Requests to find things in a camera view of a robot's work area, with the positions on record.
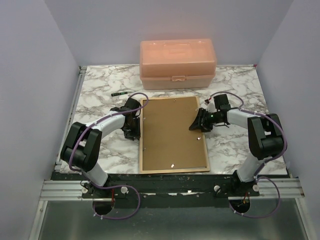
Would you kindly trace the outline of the small green black screwdriver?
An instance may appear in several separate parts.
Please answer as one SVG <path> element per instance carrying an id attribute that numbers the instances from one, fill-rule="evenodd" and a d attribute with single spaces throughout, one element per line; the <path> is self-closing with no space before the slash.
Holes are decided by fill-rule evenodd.
<path id="1" fill-rule="evenodd" d="M 118 96 L 123 96 L 123 95 L 129 95 L 129 94 L 133 94 L 133 91 L 120 91 L 120 92 L 114 92 L 111 93 L 111 97 L 118 97 Z"/>

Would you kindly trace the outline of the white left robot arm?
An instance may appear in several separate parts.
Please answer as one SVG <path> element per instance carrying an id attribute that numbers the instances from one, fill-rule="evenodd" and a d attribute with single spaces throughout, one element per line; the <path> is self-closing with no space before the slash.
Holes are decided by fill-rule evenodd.
<path id="1" fill-rule="evenodd" d="M 89 123 L 75 122 L 71 125 L 60 152 L 60 159 L 69 164 L 72 171 L 82 173 L 90 180 L 93 191 L 101 198 L 107 197 L 111 185 L 108 174 L 98 163 L 101 141 L 110 133 L 122 130 L 124 138 L 139 140 L 140 118 L 137 112 L 142 105 L 128 98 L 121 107 L 113 107 L 107 115 Z"/>

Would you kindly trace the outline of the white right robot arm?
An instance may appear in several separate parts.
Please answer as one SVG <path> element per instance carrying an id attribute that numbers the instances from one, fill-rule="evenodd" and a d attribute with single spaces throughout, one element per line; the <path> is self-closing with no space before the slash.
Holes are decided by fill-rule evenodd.
<path id="1" fill-rule="evenodd" d="M 234 171 L 228 188 L 236 196 L 256 182 L 264 166 L 281 157 L 288 147 L 280 118 L 275 113 L 263 114 L 243 109 L 244 101 L 234 93 L 219 91 L 205 100 L 213 100 L 215 112 L 199 108 L 189 130 L 211 132 L 218 124 L 236 125 L 247 130 L 249 153 L 241 167 Z"/>

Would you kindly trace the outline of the orange translucent plastic toolbox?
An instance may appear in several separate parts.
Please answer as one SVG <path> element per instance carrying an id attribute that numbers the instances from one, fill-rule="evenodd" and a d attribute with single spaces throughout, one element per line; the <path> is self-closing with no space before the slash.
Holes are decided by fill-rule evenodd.
<path id="1" fill-rule="evenodd" d="M 209 38 L 140 43 L 139 77 L 145 90 L 207 88 L 216 67 L 217 57 Z"/>

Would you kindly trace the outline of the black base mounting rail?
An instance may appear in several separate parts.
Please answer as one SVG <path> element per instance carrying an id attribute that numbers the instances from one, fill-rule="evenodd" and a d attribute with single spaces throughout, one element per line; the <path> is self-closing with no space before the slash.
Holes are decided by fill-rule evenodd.
<path id="1" fill-rule="evenodd" d="M 233 175 L 111 174 L 104 189 L 78 174 L 54 172 L 51 181 L 62 197 L 91 201 L 100 208 L 227 208 L 232 198 L 260 195 L 255 182 L 237 183 Z"/>

